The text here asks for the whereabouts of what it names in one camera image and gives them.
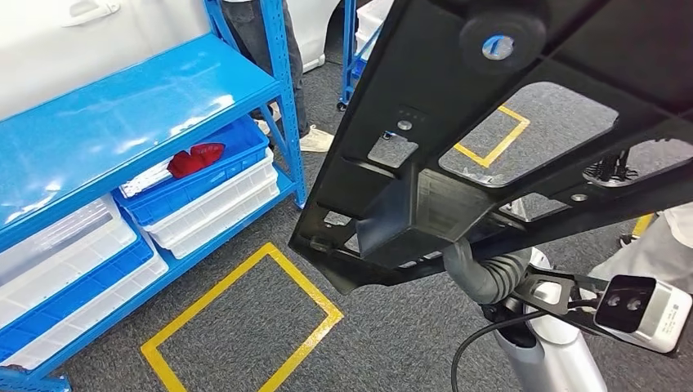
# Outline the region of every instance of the cable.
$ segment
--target cable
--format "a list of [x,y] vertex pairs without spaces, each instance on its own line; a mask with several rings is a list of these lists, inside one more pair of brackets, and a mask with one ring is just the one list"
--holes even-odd
[[505,328],[505,327],[510,327],[513,324],[517,323],[524,323],[527,321],[530,321],[531,319],[536,319],[537,317],[541,317],[546,315],[547,313],[543,310],[537,310],[532,313],[528,314],[523,314],[522,316],[517,316],[515,318],[510,318],[505,321],[501,321],[499,323],[493,323],[490,324],[486,327],[483,327],[479,331],[476,331],[472,333],[465,341],[462,342],[461,345],[457,348],[457,351],[455,351],[455,355],[453,357],[453,366],[450,371],[450,381],[452,382],[453,385],[453,392],[459,392],[459,388],[457,387],[457,368],[459,365],[459,360],[462,358],[462,353],[464,350],[467,349],[467,347],[476,339],[484,336],[485,334],[495,331],[500,328]]

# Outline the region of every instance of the person's leg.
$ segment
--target person's leg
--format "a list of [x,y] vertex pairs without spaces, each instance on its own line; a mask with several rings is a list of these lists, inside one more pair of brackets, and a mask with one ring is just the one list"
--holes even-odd
[[678,242],[666,219],[655,220],[642,236],[594,267],[590,276],[610,280],[617,274],[651,276],[693,291],[693,248]]
[[[298,135],[305,136],[310,128],[306,116],[306,105],[303,95],[303,61],[298,43],[293,34],[291,15],[288,13],[286,1],[284,6],[284,23],[286,24],[286,38],[288,45],[288,60],[293,81],[293,98],[296,103],[296,115],[298,120]],[[258,67],[272,74],[272,62],[270,49],[267,46],[265,24],[262,20],[262,9],[259,0],[249,2],[221,2],[226,23],[234,26],[235,30],[246,48],[252,60]]]

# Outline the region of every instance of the camera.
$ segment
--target camera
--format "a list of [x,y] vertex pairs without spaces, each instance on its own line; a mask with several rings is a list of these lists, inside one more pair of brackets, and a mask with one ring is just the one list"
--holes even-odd
[[594,323],[618,338],[660,353],[677,348],[693,298],[655,278],[616,275],[606,288]]

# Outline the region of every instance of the white car door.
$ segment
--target white car door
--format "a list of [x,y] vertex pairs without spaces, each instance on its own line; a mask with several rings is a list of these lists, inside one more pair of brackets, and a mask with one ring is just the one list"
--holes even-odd
[[208,31],[201,0],[2,0],[0,120]]

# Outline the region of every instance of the red object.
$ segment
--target red object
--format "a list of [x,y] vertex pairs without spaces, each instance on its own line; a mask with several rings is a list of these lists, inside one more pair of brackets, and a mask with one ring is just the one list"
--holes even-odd
[[187,151],[180,151],[174,155],[167,169],[175,178],[189,176],[218,161],[224,153],[224,147],[222,143],[194,145],[189,154]]

